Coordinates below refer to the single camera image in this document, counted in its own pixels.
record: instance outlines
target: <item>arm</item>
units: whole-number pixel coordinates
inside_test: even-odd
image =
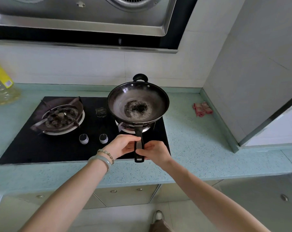
[[[170,156],[163,142],[150,141],[139,155],[146,156],[166,171],[203,212],[223,232],[270,232],[253,215],[220,191],[203,182]]]
[[[118,135],[103,149],[113,159],[134,151],[134,142],[140,137]],[[100,152],[99,155],[110,160],[109,156]],[[85,206],[98,183],[107,171],[107,165],[98,159],[90,160],[62,186],[59,187],[32,215],[20,231],[66,231]]]

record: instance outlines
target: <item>stove logo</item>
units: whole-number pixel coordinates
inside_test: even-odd
[[[106,113],[107,113],[107,110],[104,107],[100,107],[96,109],[97,117],[105,117]]]

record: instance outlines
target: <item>stove knob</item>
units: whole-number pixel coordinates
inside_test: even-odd
[[[80,135],[79,141],[81,144],[87,144],[89,142],[89,138],[88,138],[87,134]]]
[[[106,134],[101,134],[100,135],[100,143],[106,144],[108,142],[108,137]]]

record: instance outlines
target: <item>speckled countertop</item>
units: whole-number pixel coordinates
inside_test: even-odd
[[[109,92],[24,90],[13,104],[0,106],[0,156],[12,142],[44,96],[107,97]],[[164,115],[172,157],[203,180],[279,175],[292,172],[281,151],[246,151],[234,154],[212,115],[195,117],[192,104],[198,93],[168,93],[170,107]],[[0,193],[55,190],[86,162],[0,166]],[[137,164],[117,161],[99,187],[173,183],[152,161]]]

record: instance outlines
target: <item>pink cloth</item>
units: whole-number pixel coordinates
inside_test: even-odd
[[[207,104],[207,102],[201,103],[202,108],[205,109],[206,114],[212,114],[213,110],[210,108],[210,106]]]
[[[194,103],[192,108],[196,111],[196,116],[203,117],[206,113],[206,110],[203,109],[201,103]]]

